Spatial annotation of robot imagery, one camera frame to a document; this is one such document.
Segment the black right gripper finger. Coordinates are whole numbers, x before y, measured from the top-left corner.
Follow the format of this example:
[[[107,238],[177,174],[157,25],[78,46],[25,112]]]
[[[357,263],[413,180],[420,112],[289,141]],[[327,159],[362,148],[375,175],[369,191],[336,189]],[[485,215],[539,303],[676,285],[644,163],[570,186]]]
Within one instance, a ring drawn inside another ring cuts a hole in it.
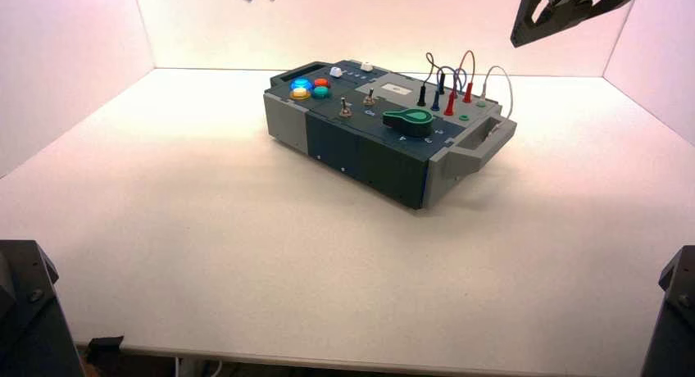
[[[511,31],[515,48],[544,39],[577,25],[579,0],[520,0]]]
[[[545,9],[545,21],[550,23],[551,34],[623,7],[630,0],[562,0]]]

